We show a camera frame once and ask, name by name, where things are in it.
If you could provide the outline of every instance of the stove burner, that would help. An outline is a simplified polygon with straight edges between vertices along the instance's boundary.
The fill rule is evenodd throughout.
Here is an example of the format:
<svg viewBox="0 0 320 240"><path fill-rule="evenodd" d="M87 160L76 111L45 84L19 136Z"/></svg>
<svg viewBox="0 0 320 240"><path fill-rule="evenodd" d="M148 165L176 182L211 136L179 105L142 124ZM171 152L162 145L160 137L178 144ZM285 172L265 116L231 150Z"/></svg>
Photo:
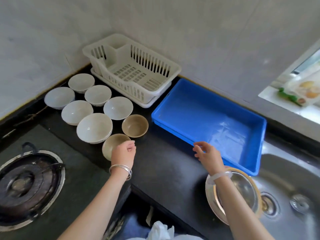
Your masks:
<svg viewBox="0 0 320 240"><path fill-rule="evenodd" d="M22 153L0 167L0 232L23 227L43 214L57 198L65 169L54 153Z"/></svg>

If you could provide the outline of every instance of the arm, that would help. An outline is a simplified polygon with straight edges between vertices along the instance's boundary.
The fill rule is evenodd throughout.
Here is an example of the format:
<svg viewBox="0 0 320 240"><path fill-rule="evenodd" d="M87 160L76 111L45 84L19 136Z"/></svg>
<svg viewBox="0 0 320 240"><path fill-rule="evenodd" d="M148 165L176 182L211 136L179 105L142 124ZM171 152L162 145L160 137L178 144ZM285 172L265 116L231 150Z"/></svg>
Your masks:
<svg viewBox="0 0 320 240"><path fill-rule="evenodd" d="M126 141L112 151L111 164L126 165L131 169L135 153L134 141ZM101 240L127 177L126 170L114 167L110 178L96 197L58 240Z"/></svg>
<svg viewBox="0 0 320 240"><path fill-rule="evenodd" d="M225 171L220 152L210 144L196 142L193 150L196 152L195 157L199 158L210 176ZM222 176L214 182L234 239L274 240L229 177Z"/></svg>

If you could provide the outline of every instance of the white plastic dish rack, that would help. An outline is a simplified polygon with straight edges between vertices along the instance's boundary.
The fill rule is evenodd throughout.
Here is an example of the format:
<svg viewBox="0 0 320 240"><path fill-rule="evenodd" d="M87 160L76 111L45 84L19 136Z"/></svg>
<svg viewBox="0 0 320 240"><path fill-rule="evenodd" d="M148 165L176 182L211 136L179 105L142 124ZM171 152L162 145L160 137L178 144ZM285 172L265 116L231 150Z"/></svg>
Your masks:
<svg viewBox="0 0 320 240"><path fill-rule="evenodd" d="M83 48L91 72L143 108L150 107L171 85L181 67L122 34Z"/></svg>

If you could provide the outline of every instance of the window sill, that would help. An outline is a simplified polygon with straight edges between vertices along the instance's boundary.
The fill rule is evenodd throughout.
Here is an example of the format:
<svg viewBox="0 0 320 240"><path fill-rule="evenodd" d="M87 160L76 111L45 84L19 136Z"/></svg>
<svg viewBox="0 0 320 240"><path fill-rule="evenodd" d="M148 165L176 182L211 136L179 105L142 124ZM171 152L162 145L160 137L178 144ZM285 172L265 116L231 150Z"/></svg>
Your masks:
<svg viewBox="0 0 320 240"><path fill-rule="evenodd" d="M278 89L270 86L266 87L258 96L308 120L320 124L320 107L318 106L310 105L308 107L300 107L293 102L279 97Z"/></svg>

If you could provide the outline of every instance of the metal bowl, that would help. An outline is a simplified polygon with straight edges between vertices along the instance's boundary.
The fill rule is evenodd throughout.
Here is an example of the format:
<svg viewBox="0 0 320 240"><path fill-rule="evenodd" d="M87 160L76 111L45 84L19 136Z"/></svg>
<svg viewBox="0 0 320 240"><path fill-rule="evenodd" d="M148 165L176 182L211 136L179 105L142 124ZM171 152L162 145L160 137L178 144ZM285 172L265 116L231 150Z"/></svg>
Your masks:
<svg viewBox="0 0 320 240"><path fill-rule="evenodd" d="M248 206L257 215L257 217L260 217L262 214L262 199L254 181L251 179L251 177L249 177L246 173L242 172L241 170L231 167L228 167L227 170L232 172L231 180L240 192L240 194L242 195L242 197L244 198L244 200L246 201L246 203L248 204ZM215 185L212 187L208 187L206 185L206 194L208 202L210 200L209 205L212 211L218 216L218 218L228 225L226 214L224 212L221 200L219 198L218 189Z"/></svg>

